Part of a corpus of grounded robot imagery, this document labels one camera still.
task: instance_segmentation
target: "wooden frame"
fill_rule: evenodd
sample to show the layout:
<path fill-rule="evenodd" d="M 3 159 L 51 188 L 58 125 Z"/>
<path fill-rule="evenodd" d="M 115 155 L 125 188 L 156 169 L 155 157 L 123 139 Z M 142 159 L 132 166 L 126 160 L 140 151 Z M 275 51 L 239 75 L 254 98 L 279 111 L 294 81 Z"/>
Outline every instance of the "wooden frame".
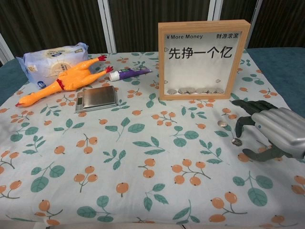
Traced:
<path fill-rule="evenodd" d="M 245 20 L 227 21 L 192 21 L 192 22 L 163 22 L 158 23 L 159 38 L 159 77 L 160 77 L 160 99 L 161 100 L 183 100 L 183 99 L 228 99 L 237 74 L 237 68 L 244 50 L 245 41 L 250 29 L 250 24 Z M 164 91 L 164 48 L 165 36 L 167 34 L 181 33 L 212 33 L 239 31 L 240 37 L 236 48 L 233 64 L 230 70 L 228 83 L 223 94 L 165 94 Z"/>

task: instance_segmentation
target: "rubber chicken's beak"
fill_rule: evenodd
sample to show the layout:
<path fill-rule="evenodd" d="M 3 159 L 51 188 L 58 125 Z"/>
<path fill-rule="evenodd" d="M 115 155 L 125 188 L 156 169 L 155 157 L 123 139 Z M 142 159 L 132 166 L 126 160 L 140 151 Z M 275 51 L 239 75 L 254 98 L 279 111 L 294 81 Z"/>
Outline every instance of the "rubber chicken's beak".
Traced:
<path fill-rule="evenodd" d="M 17 103 L 15 106 L 21 106 L 22 104 L 21 103 Z"/>

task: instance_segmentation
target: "white plastic package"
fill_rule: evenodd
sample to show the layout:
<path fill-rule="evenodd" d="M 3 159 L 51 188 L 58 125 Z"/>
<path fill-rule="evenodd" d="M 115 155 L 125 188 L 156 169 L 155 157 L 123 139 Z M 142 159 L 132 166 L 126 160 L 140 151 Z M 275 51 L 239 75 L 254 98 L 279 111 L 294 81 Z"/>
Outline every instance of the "white plastic package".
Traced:
<path fill-rule="evenodd" d="M 16 58 L 29 81 L 41 89 L 53 83 L 61 72 L 88 60 L 87 50 L 88 46 L 80 42 L 75 46 L 30 52 L 23 58 Z"/>

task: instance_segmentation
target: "toothpaste cap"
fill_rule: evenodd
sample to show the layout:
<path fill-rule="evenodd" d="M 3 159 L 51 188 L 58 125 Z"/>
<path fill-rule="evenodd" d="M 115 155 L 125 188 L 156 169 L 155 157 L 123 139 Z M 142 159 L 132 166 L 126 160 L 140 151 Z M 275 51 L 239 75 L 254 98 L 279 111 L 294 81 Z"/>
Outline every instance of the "toothpaste cap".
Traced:
<path fill-rule="evenodd" d="M 115 71 L 115 72 L 112 72 L 112 73 L 109 73 L 109 79 L 110 81 L 116 81 L 116 80 L 119 80 L 120 79 L 120 75 L 119 75 L 119 72 L 118 71 Z"/>

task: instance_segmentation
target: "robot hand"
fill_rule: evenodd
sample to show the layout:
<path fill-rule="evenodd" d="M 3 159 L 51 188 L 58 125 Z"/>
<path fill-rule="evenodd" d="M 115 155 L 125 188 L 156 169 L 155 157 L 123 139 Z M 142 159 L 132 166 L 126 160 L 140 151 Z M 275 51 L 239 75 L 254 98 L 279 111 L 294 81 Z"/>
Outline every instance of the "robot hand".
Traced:
<path fill-rule="evenodd" d="M 16 106 L 30 106 L 41 98 L 55 92 L 60 92 L 63 90 L 74 91 L 77 88 L 94 82 L 99 77 L 113 70 L 113 67 L 108 66 L 104 71 L 100 73 L 91 74 L 89 67 L 97 61 L 105 61 L 106 58 L 106 56 L 100 56 L 92 60 L 83 61 L 76 66 L 60 73 L 58 79 L 51 85 L 39 90 L 36 93 L 22 97 Z"/>
<path fill-rule="evenodd" d="M 236 136 L 242 135 L 244 125 L 255 127 L 268 138 L 272 147 L 257 154 L 250 149 L 243 153 L 257 161 L 272 158 L 294 157 L 303 159 L 305 155 L 305 119 L 286 108 L 277 108 L 266 101 L 234 100 L 234 105 L 240 106 L 251 116 L 240 117 L 236 122 Z"/>

